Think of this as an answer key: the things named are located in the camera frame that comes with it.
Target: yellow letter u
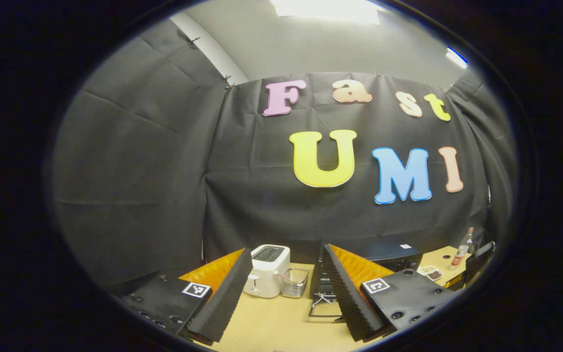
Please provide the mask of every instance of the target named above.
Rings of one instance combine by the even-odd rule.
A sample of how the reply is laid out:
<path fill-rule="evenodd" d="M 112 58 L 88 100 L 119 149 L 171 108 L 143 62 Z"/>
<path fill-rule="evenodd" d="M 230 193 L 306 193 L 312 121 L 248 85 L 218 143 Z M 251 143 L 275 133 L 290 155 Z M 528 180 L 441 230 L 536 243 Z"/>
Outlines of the yellow letter u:
<path fill-rule="evenodd" d="M 353 176 L 353 139 L 357 134 L 351 130 L 335 130 L 329 136 L 338 144 L 338 167 L 331 171 L 322 171 L 317 162 L 317 142 L 323 137 L 322 134 L 299 132 L 290 136 L 290 142 L 295 145 L 295 176 L 308 186 L 336 187 Z"/>

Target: spray bottle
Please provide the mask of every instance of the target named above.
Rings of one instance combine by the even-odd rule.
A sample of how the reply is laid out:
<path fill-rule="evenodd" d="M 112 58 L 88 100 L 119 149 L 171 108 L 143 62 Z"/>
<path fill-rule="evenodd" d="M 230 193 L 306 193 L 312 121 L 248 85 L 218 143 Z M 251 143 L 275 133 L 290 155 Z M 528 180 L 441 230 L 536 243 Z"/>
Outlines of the spray bottle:
<path fill-rule="evenodd" d="M 466 252 L 469 251 L 469 247 L 473 244 L 473 227 L 469 227 L 469 231 L 466 233 L 460 246 L 457 248 L 457 253 L 451 262 L 451 266 L 449 266 L 449 270 L 455 270 L 458 265 L 462 262 L 462 258 L 466 255 Z"/>

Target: ceiling light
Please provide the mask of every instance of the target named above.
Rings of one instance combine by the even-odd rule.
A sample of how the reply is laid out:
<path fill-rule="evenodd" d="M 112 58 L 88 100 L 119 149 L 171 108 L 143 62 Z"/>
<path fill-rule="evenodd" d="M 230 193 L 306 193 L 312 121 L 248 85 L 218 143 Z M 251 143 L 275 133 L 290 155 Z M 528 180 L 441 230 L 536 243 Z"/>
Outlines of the ceiling light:
<path fill-rule="evenodd" d="M 298 16 L 379 24 L 376 4 L 367 0 L 271 0 L 279 17 Z"/>
<path fill-rule="evenodd" d="M 456 51 L 450 47 L 447 48 L 447 58 L 451 59 L 452 62 L 456 63 L 457 66 L 461 68 L 466 68 L 469 65 L 460 54 L 456 53 Z"/>

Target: ceiling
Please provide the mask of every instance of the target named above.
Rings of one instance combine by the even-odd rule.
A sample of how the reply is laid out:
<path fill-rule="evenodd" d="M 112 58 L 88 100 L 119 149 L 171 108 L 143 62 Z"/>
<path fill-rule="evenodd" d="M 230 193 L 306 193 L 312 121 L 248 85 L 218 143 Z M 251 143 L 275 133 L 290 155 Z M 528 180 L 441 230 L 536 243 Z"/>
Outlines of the ceiling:
<path fill-rule="evenodd" d="M 210 0 L 185 11 L 248 80 L 315 71 L 380 73 L 448 89 L 463 69 L 447 46 L 395 11 L 380 24 L 279 18 L 270 0 Z"/>

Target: toaster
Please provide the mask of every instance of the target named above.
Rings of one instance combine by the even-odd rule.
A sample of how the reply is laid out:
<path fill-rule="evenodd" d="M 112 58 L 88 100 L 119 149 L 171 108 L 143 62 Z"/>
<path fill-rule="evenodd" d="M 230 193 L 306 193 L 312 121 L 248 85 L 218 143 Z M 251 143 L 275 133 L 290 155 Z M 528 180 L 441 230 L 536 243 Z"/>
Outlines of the toaster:
<path fill-rule="evenodd" d="M 253 269 L 243 291 L 253 296 L 273 298 L 282 289 L 282 279 L 290 266 L 290 248 L 283 245 L 263 244 L 252 250 Z"/>

